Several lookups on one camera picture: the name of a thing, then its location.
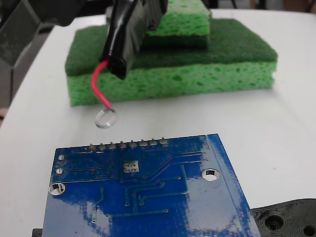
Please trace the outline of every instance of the black plastic part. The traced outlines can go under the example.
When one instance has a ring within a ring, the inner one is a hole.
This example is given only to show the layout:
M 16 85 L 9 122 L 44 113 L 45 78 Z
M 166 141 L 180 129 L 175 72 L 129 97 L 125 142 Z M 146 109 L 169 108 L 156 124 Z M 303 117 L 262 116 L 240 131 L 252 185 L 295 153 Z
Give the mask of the black plastic part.
M 41 237 L 43 234 L 43 229 L 33 229 L 32 237 Z
M 36 34 L 40 20 L 31 6 L 24 1 L 17 5 L 14 2 L 7 10 L 10 14 L 1 20 L 0 25 L 0 59 L 14 66 Z
M 155 30 L 167 11 L 167 0 L 116 0 L 108 37 L 100 58 L 110 57 L 108 69 L 125 79 L 147 30 Z
M 316 199 L 252 209 L 261 237 L 316 237 Z
M 113 0 L 93 0 L 87 1 L 78 13 L 77 17 L 103 15 L 105 9 L 113 6 Z
M 77 17 L 87 0 L 29 0 L 42 22 L 67 26 Z

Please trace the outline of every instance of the black cable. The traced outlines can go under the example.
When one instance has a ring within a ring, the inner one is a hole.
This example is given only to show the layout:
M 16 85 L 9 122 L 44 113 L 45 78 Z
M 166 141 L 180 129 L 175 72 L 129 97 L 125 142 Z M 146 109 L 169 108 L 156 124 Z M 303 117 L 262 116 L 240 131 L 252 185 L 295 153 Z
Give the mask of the black cable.
M 312 9 L 312 7 L 315 5 L 315 3 L 316 3 L 316 0 L 313 0 L 313 1 L 310 3 L 310 5 L 308 6 L 308 8 L 306 9 L 306 12 L 310 13 L 310 12 L 311 12 L 311 9 Z
M 233 4 L 234 8 L 237 9 L 237 5 L 236 5 L 235 0 L 232 0 L 232 4 Z

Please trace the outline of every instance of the dark green scrubbing pad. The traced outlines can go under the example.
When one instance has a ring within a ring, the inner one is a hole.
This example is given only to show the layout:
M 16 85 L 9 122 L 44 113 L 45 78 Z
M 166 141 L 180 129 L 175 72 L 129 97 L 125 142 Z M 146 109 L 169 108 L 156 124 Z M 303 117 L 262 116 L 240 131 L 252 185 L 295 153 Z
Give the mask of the dark green scrubbing pad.
M 208 49 L 142 50 L 125 80 L 105 71 L 99 87 L 112 102 L 272 87 L 277 54 L 266 42 L 231 19 L 212 19 L 210 31 Z M 104 34 L 105 27 L 76 33 L 66 62 L 72 106 L 96 102 L 90 78 Z

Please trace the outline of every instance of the sponge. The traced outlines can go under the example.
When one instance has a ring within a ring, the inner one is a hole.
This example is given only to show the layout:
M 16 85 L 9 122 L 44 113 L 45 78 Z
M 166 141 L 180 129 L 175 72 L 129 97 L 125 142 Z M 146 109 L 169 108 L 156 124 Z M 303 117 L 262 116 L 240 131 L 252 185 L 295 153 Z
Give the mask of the sponge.
M 105 71 L 99 77 L 100 89 L 110 101 L 119 102 L 272 87 L 277 54 L 266 42 L 232 19 L 212 19 L 210 32 L 204 50 L 141 50 L 125 80 Z M 104 26 L 76 33 L 66 62 L 72 106 L 97 102 L 90 78 L 104 34 Z
M 210 11 L 199 0 L 170 0 L 156 31 L 147 32 L 143 48 L 207 48 Z

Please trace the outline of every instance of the black electrical tape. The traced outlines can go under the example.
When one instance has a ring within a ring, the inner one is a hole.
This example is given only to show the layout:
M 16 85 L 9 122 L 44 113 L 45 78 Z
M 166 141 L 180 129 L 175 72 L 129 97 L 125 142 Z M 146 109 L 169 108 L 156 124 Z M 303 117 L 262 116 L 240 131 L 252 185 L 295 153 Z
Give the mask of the black electrical tape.
M 126 77 L 134 55 L 139 51 L 148 25 L 148 11 L 140 0 L 116 0 L 108 37 L 100 61 L 108 56 L 108 69 Z

